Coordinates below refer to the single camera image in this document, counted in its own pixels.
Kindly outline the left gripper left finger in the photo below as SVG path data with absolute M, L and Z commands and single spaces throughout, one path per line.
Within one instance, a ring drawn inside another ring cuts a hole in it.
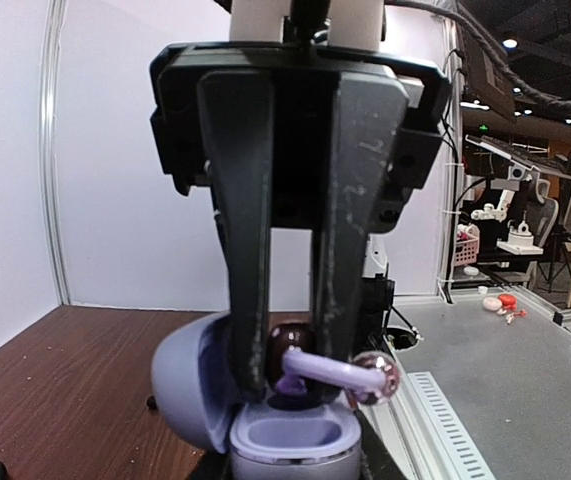
M 193 470 L 187 476 L 188 480 L 232 480 L 232 464 L 229 454 L 205 452 Z

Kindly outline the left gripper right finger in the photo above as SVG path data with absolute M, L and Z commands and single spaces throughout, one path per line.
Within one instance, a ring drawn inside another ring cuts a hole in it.
M 355 411 L 361 427 L 360 480 L 406 480 L 380 436 L 362 413 Z

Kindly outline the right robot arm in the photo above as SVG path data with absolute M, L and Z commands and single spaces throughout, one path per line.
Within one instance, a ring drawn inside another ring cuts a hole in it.
M 368 237 L 397 225 L 440 150 L 452 92 L 435 64 L 384 54 L 380 1 L 228 1 L 225 42 L 150 66 L 151 126 L 176 191 L 210 190 L 228 271 L 230 369 L 265 394 L 271 232 L 312 234 L 317 352 L 352 351 Z

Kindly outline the purple earbud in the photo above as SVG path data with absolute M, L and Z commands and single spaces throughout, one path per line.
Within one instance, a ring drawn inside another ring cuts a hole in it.
M 271 390 L 284 375 L 306 380 L 309 396 L 305 401 L 312 399 L 313 388 L 321 384 L 348 393 L 362 405 L 387 403 L 398 390 L 400 373 L 390 355 L 366 351 L 345 362 L 315 353 L 315 346 L 314 333 L 306 323 L 274 327 L 267 342 L 266 379 Z
M 272 390 L 281 397 L 297 401 L 303 401 L 309 396 L 306 380 L 296 375 L 282 376 L 275 382 Z

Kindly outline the purple earbud charging case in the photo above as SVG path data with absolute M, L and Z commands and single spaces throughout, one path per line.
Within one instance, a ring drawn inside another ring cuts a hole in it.
M 269 394 L 243 404 L 227 361 L 229 320 L 201 317 L 169 334 L 151 363 L 168 427 L 190 445 L 227 454 L 236 479 L 357 479 L 361 425 L 343 398 L 302 409 Z

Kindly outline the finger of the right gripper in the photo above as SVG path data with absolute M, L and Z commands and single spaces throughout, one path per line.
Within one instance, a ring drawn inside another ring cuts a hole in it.
M 320 225 L 312 234 L 312 327 L 322 362 L 349 364 L 367 238 L 408 98 L 387 73 L 342 73 L 332 95 Z

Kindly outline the red and pink earbud case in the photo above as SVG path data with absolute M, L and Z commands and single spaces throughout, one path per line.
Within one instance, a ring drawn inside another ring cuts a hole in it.
M 527 316 L 527 311 L 518 308 L 517 298 L 511 294 L 503 293 L 496 297 L 486 297 L 482 301 L 482 307 L 502 317 L 508 325 L 512 324 L 516 318 Z

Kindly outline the left aluminium post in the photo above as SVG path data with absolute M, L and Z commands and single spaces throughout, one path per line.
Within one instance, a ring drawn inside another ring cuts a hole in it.
M 38 156 L 45 232 L 55 291 L 62 305 L 71 304 L 61 232 L 56 157 L 56 127 L 61 39 L 67 1 L 48 2 L 40 56 Z

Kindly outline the pink basket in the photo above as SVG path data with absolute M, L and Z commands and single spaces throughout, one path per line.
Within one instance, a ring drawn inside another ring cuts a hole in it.
M 480 230 L 474 224 L 457 226 L 454 266 L 474 264 L 480 250 Z

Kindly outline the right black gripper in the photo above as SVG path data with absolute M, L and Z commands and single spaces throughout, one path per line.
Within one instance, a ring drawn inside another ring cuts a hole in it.
M 272 221 L 278 228 L 309 229 L 320 212 L 317 157 L 329 134 L 330 90 L 342 71 L 392 73 L 409 100 L 372 217 L 374 231 L 386 233 L 411 193 L 424 187 L 441 146 L 439 123 L 452 86 L 436 65 L 336 47 L 303 51 L 247 42 L 172 44 L 150 65 L 151 125 L 164 173 L 188 195 L 208 185 L 209 161 L 228 269 L 229 362 L 247 402 L 260 402 L 265 392 L 274 89 Z

